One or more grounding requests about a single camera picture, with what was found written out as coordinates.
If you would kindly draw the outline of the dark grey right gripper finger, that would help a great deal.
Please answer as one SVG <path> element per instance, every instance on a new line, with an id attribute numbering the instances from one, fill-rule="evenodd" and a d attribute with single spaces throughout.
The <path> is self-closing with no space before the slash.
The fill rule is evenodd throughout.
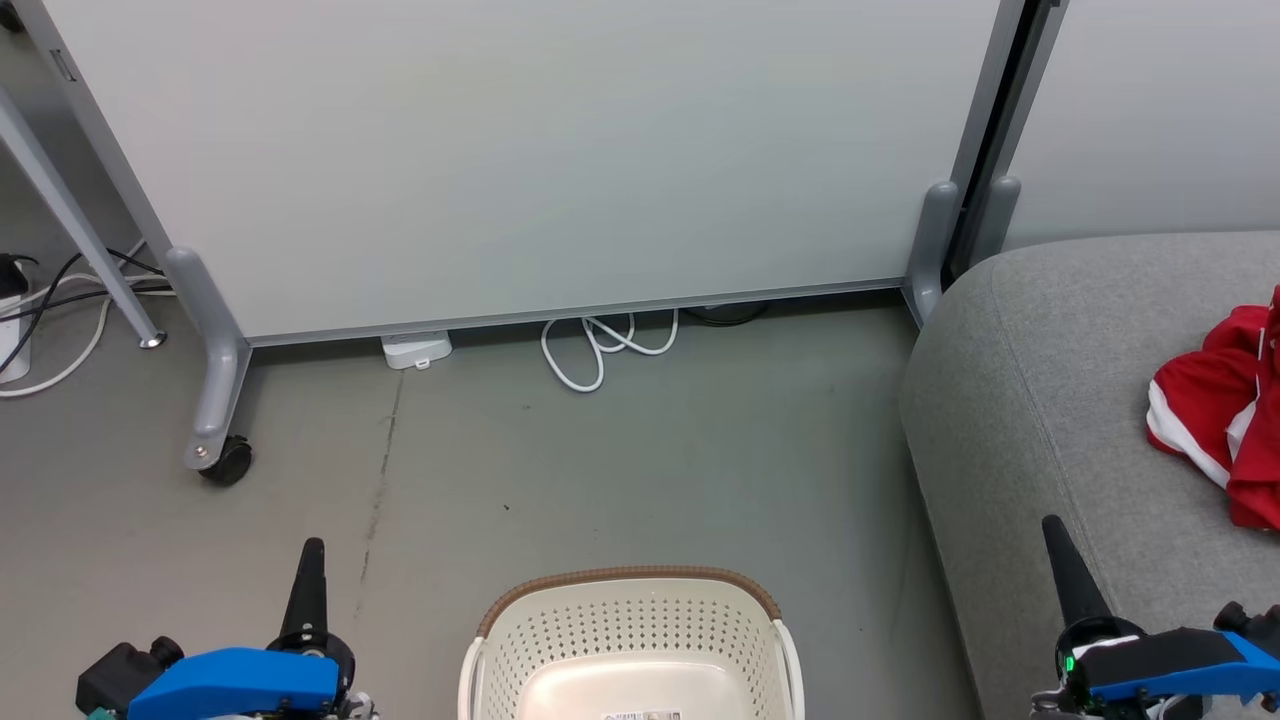
<path id="1" fill-rule="evenodd" d="M 1097 628 L 1111 623 L 1111 610 L 1064 520 L 1057 515 L 1043 516 L 1042 533 L 1065 628 Z"/>

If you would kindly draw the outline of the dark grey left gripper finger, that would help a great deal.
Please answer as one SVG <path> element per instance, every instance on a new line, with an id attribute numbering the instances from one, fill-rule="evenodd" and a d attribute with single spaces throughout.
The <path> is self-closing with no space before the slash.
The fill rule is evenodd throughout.
<path id="1" fill-rule="evenodd" d="M 308 635 L 316 639 L 326 634 L 325 543 L 321 538 L 307 538 L 300 553 L 279 635 Z"/>

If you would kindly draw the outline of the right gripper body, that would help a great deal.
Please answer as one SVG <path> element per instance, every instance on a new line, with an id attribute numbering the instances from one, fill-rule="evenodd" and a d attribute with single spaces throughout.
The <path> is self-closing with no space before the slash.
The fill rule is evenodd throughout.
<path id="1" fill-rule="evenodd" d="M 1123 701 L 1116 707 L 1096 700 L 1076 670 L 1088 650 L 1121 644 L 1147 635 L 1135 623 L 1115 616 L 1094 616 L 1069 621 L 1055 646 L 1060 685 L 1036 693 L 1037 719 L 1147 719 L 1146 702 Z"/>

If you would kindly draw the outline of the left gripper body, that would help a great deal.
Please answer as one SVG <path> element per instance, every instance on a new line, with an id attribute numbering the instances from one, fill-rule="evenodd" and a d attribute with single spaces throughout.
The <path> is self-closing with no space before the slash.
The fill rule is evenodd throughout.
<path id="1" fill-rule="evenodd" d="M 275 638 L 269 651 L 329 659 L 338 666 L 337 689 L 333 701 L 311 714 L 282 707 L 279 719 L 375 719 L 372 697 L 353 691 L 356 661 L 352 650 L 338 635 L 321 628 L 301 628 Z"/>

